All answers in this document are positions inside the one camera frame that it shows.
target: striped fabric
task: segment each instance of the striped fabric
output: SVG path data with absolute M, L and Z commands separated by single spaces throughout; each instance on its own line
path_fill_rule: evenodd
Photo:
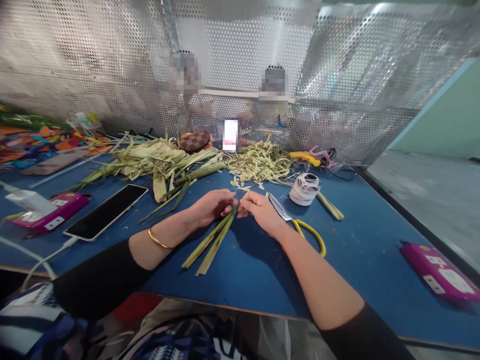
M 246 359 L 221 334 L 231 323 L 215 315 L 160 324 L 131 344 L 121 360 Z M 98 321 L 74 318 L 55 300 L 53 285 L 37 284 L 0 310 L 0 347 L 25 359 L 96 359 L 107 338 Z

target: gold bangle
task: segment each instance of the gold bangle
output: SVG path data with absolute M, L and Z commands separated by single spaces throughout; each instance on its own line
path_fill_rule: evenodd
M 158 245 L 160 245 L 162 248 L 165 248 L 165 249 L 167 249 L 167 250 L 173 250 L 173 249 L 175 249 L 174 247 L 168 247 L 167 245 L 164 245 L 164 244 L 162 244 L 160 241 L 158 241 L 157 238 L 152 234 L 152 228 L 150 227 L 150 228 L 148 229 L 148 235 L 150 235 L 150 238 L 151 238 L 154 242 L 156 242 L 156 243 L 157 243 Z

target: scissor blade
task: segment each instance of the scissor blade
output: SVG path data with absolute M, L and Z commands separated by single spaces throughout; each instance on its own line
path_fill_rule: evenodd
M 292 217 L 287 214 L 285 211 L 284 207 L 280 204 L 280 202 L 277 200 L 275 196 L 273 196 L 271 193 L 268 194 L 268 198 L 270 199 L 271 204 L 275 208 L 276 212 L 283 218 L 285 221 L 292 220 Z

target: metal mesh wall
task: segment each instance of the metal mesh wall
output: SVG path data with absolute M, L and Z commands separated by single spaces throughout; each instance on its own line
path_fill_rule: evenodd
M 94 111 L 112 130 L 163 134 L 243 116 L 244 136 L 295 150 L 335 147 L 369 165 L 462 61 L 480 10 L 321 5 L 304 0 L 4 0 L 0 101 L 65 119 Z M 169 92 L 172 51 L 194 53 L 210 88 L 258 91 L 269 65 L 295 97 L 280 127 L 256 100 Z

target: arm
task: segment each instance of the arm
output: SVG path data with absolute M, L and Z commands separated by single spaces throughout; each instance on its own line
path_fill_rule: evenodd
M 234 195 L 228 190 L 210 191 L 190 208 L 154 225 L 153 235 L 174 248 L 196 229 L 232 211 L 238 203 Z M 55 279 L 53 293 L 74 317 L 101 319 L 140 288 L 171 252 L 153 242 L 146 229 Z
M 249 213 L 282 246 L 313 320 L 337 359 L 413 359 L 359 293 L 287 225 L 265 196 L 253 191 L 246 193 L 240 202 L 238 217 Z

